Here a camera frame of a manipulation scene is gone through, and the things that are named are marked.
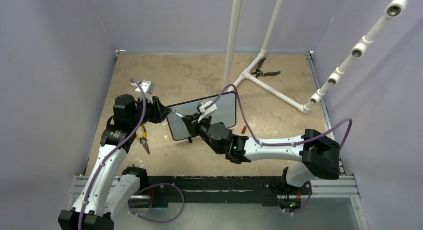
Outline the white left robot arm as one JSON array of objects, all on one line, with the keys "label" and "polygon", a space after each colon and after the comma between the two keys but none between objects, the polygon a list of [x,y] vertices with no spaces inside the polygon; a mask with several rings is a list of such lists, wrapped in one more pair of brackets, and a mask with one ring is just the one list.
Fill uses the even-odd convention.
[{"label": "white left robot arm", "polygon": [[136,130],[146,122],[162,123],[171,113],[157,96],[148,102],[124,94],[115,98],[113,115],[106,123],[100,148],[88,181],[69,210],[62,210],[58,223],[63,230],[112,230],[118,211],[135,193],[144,194],[149,187],[146,170],[129,167],[122,182],[113,187],[116,173],[136,138]]}]

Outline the red-brown marker cap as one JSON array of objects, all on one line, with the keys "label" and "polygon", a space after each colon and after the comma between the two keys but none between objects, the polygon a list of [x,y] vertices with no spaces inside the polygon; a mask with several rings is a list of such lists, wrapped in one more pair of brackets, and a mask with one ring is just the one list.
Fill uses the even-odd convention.
[{"label": "red-brown marker cap", "polygon": [[247,126],[246,126],[246,125],[244,125],[244,127],[243,127],[243,129],[242,129],[241,133],[242,133],[242,134],[244,134],[244,133],[246,132],[246,130],[247,130]]}]

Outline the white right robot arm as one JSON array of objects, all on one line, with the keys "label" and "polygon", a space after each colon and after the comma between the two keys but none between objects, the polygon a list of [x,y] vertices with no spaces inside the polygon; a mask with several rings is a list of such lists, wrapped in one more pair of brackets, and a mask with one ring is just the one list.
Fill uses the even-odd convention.
[{"label": "white right robot arm", "polygon": [[216,153],[235,164],[259,160],[289,160],[289,167],[280,180],[281,189],[293,193],[306,182],[320,178],[337,180],[340,177],[340,145],[314,129],[286,139],[258,139],[236,135],[222,122],[211,123],[211,117],[199,114],[181,117],[188,133],[201,139]]}]

